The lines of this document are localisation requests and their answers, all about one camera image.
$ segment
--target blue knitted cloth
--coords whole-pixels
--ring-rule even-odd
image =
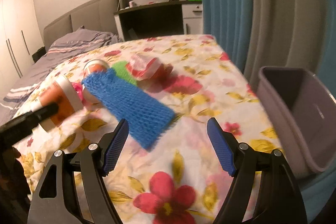
[[[107,72],[91,73],[82,83],[119,121],[127,120],[131,136],[145,149],[154,143],[175,115],[169,107],[117,77],[112,68]]]

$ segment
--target headboard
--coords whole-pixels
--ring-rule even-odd
[[[117,34],[113,13],[118,9],[119,0],[90,0],[51,22],[43,30],[44,46],[48,50],[60,37],[85,29]],[[120,8],[125,8],[126,0],[120,0]]]

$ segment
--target wardrobe door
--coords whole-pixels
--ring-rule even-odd
[[[16,9],[21,39],[26,42],[27,49],[32,55],[44,46],[37,24],[34,0],[16,0]]]
[[[2,99],[12,85],[19,79],[19,75],[12,62],[10,51],[7,46],[4,21],[2,17],[2,0],[0,0],[0,98]]]
[[[19,73],[25,75],[34,63],[23,40],[19,26],[16,0],[2,0],[6,38],[12,48]]]

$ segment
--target purple trash bin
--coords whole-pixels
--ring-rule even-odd
[[[262,67],[257,95],[296,178],[326,170],[336,157],[336,101],[302,68]]]

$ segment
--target desk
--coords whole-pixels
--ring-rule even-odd
[[[136,6],[114,13],[124,41],[175,34],[203,33],[201,1],[168,1]]]

